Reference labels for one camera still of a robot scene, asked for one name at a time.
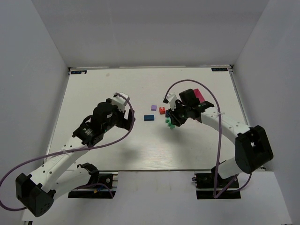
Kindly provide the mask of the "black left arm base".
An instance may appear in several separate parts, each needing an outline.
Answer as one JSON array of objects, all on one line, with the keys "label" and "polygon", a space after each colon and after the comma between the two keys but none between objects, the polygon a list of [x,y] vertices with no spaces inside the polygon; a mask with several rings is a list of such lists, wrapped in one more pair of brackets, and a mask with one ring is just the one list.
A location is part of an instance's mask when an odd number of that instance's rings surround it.
[{"label": "black left arm base", "polygon": [[118,185],[117,172],[103,172],[95,181],[68,193],[69,199],[113,199]]}]

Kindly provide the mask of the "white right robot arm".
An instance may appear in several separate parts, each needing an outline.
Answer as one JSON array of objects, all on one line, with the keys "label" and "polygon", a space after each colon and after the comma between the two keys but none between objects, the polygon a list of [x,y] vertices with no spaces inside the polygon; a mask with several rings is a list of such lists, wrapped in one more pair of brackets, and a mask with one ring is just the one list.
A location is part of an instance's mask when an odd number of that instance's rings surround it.
[{"label": "white right robot arm", "polygon": [[211,170],[212,173],[217,173],[219,179],[227,179],[240,173],[251,174],[274,158],[263,127],[250,127],[228,116],[222,116],[212,103],[200,102],[194,90],[188,89],[179,95],[169,93],[164,102],[170,106],[167,113],[172,125],[179,127],[187,119],[193,119],[221,131],[234,144],[234,157]]}]

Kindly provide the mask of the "red cube block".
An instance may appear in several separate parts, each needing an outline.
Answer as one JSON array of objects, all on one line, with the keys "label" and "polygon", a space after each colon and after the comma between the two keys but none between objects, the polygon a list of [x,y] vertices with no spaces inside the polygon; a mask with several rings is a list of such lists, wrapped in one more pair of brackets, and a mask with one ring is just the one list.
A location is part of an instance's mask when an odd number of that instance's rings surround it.
[{"label": "red cube block", "polygon": [[159,113],[162,115],[162,114],[165,114],[165,108],[164,107],[159,107]]}]

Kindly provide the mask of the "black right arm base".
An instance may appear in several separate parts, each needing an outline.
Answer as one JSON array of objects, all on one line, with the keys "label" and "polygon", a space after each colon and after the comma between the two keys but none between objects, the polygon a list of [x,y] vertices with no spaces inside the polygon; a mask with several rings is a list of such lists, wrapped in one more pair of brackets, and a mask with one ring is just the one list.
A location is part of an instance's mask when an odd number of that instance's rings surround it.
[{"label": "black right arm base", "polygon": [[[221,191],[234,176],[227,179],[220,179],[217,181],[217,193]],[[214,189],[214,175],[211,173],[195,173],[191,178],[195,183],[197,200],[215,200],[213,197]],[[238,189],[240,188],[238,179],[235,178],[226,191],[224,191],[218,199],[240,199],[241,194]]]}]

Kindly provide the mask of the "dark blue rectangular block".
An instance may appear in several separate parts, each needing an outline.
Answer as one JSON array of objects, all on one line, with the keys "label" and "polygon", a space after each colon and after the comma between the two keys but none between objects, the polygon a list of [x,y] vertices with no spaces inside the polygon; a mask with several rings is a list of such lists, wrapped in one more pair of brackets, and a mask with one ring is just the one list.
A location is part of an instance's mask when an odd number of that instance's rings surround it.
[{"label": "dark blue rectangular block", "polygon": [[143,120],[144,121],[154,121],[155,120],[155,116],[154,115],[144,115],[143,116]]}]

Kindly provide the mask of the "green hospital arch block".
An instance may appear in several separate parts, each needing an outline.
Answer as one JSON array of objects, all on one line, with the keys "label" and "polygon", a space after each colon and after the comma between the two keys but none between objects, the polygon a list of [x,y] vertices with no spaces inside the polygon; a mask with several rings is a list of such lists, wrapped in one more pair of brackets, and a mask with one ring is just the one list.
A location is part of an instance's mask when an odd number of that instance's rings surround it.
[{"label": "green hospital arch block", "polygon": [[174,129],[174,128],[176,127],[174,124],[172,124],[170,118],[166,118],[166,119],[165,119],[165,123],[167,124],[167,126],[168,126],[170,129]]}]

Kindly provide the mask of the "pink plastic box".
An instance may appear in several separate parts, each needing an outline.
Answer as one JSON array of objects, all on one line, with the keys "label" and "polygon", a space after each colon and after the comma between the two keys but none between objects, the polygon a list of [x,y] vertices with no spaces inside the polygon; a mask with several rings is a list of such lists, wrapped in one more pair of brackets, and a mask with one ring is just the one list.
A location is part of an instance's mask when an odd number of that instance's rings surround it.
[{"label": "pink plastic box", "polygon": [[194,89],[193,91],[194,91],[195,96],[198,98],[199,102],[203,103],[205,101],[205,99],[204,99],[202,93],[198,89]]}]

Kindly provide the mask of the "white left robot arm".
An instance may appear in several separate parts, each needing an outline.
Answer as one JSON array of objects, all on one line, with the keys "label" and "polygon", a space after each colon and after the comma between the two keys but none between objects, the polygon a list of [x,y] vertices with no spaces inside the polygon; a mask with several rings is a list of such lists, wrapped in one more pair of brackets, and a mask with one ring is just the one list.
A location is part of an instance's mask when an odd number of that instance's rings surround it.
[{"label": "white left robot arm", "polygon": [[107,131],[118,127],[131,132],[134,110],[125,107],[130,97],[116,93],[113,98],[101,102],[72,133],[57,155],[52,155],[29,175],[21,173],[15,180],[17,199],[35,216],[45,214],[54,201],[76,188],[97,188],[101,185],[99,170],[90,163],[77,164],[71,173],[66,170],[103,140]]}]

